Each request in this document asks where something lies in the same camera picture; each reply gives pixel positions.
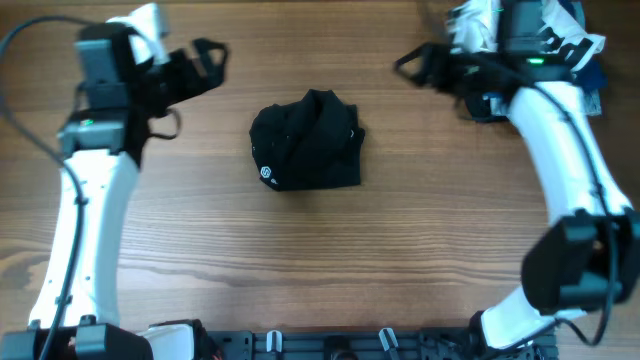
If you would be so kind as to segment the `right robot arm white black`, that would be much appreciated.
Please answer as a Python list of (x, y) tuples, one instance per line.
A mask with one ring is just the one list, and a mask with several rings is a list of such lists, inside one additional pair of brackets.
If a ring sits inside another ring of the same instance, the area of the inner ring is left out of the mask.
[(393, 68), (456, 97), (504, 96), (542, 186), (549, 227), (524, 257), (519, 286), (471, 322), (476, 354), (511, 352), (560, 325), (598, 345), (639, 278), (639, 213), (606, 167), (566, 64), (537, 48), (470, 52), (427, 42)]

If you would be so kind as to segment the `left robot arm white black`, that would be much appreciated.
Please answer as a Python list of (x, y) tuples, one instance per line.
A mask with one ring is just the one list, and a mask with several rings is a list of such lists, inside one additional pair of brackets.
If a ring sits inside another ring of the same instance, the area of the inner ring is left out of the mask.
[(61, 200), (45, 282), (28, 326), (6, 334), (5, 359), (220, 359), (222, 349), (197, 320), (167, 321), (135, 333), (119, 321), (116, 268), (124, 218), (141, 170), (149, 122), (175, 105), (218, 87), (225, 66), (214, 62), (223, 43), (194, 41), (161, 58), (145, 39), (136, 58), (133, 32), (99, 35), (76, 44), (85, 79), (60, 129)]

